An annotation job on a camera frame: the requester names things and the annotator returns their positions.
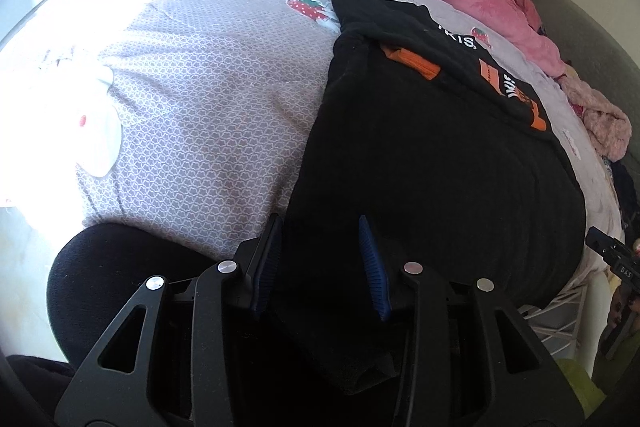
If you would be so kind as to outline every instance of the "silver rivet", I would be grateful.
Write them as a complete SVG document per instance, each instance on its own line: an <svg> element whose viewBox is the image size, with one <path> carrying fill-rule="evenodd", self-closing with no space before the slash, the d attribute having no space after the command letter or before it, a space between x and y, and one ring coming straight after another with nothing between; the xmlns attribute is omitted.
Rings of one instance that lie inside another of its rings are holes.
<svg viewBox="0 0 640 427"><path fill-rule="evenodd" d="M234 263L234 261L223 261L218 264L218 271L220 273L231 273L236 271L236 268L238 268L238 265Z"/></svg>
<svg viewBox="0 0 640 427"><path fill-rule="evenodd" d="M489 279L478 279L478 282L476 282L476 286L480 291L483 292L492 292L495 288L494 282Z"/></svg>
<svg viewBox="0 0 640 427"><path fill-rule="evenodd" d="M404 271L411 275L420 275L422 273L422 265L420 263L414 263L414 261L409 261L404 265Z"/></svg>
<svg viewBox="0 0 640 427"><path fill-rule="evenodd" d="M146 280L146 287L150 290L159 290L164 285L164 279L159 275L149 277Z"/></svg>

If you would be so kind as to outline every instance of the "gray headboard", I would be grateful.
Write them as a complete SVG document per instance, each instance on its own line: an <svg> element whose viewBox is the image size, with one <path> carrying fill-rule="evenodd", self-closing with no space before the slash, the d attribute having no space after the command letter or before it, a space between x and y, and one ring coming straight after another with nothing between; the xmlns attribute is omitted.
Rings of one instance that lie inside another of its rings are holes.
<svg viewBox="0 0 640 427"><path fill-rule="evenodd" d="M640 68L622 46L571 0L532 0L560 55L594 89L626 112L633 136L623 164L640 191Z"/></svg>

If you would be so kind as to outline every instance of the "dark clothing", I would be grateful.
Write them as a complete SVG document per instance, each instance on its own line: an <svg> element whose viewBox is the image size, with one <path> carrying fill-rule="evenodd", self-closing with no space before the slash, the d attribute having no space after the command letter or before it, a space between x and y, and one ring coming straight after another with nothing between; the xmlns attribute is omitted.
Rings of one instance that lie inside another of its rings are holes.
<svg viewBox="0 0 640 427"><path fill-rule="evenodd" d="M73 367L64 362L21 355L12 355L7 360L29 394L52 417L73 378Z"/></svg>
<svg viewBox="0 0 640 427"><path fill-rule="evenodd" d="M534 89L473 37L440 28L426 7L332 3L342 33L284 224L275 307L284 327L300 329L288 305L298 300L320 323L376 330L362 215L393 243L398 269L417 261L457 282L487 277L516 305L544 307L578 266L585 208ZM380 44L442 69L429 81ZM356 367L355 340L347 353L334 333L299 342L318 365L331 360L319 369L353 392L356 375L337 374L335 360Z"/></svg>
<svg viewBox="0 0 640 427"><path fill-rule="evenodd" d="M613 185L620 205L622 227L625 230L625 242L632 247L634 241L640 237L640 206L636 196L633 178L629 175L622 162L612 162L611 174Z"/></svg>
<svg viewBox="0 0 640 427"><path fill-rule="evenodd" d="M146 279L190 279L213 263L133 227L102 223L83 230L60 251L49 273L47 308L60 349L78 368Z"/></svg>

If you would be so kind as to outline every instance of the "pile of clothes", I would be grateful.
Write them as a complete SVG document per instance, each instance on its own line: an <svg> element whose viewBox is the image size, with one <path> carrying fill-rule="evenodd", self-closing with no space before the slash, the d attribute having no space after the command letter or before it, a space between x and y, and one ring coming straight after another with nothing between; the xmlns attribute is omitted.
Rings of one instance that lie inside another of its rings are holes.
<svg viewBox="0 0 640 427"><path fill-rule="evenodd" d="M544 34L542 19L531 0L506 1L524 13L531 28ZM622 160L631 138L631 122L626 114L601 92L591 89L570 64L555 80L584 123L596 152L612 162Z"/></svg>
<svg viewBox="0 0 640 427"><path fill-rule="evenodd" d="M531 28L541 35L545 33L542 19L531 0L506 1L524 13ZM626 243L631 247L636 238L640 237L640 204L633 179L620 162L631 138L631 122L619 107L581 80L570 61L564 74L555 81L565 93L574 113L582 120L593 148L602 156L609 170L620 204Z"/></svg>

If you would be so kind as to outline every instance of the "floor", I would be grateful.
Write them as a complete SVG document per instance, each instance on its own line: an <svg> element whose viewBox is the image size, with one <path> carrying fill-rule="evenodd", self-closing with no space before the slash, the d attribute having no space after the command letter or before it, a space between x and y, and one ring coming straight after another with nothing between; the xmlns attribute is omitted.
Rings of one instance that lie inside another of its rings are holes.
<svg viewBox="0 0 640 427"><path fill-rule="evenodd" d="M63 245L46 241L14 207L0 207L0 347L65 360L47 318L47 275Z"/></svg>

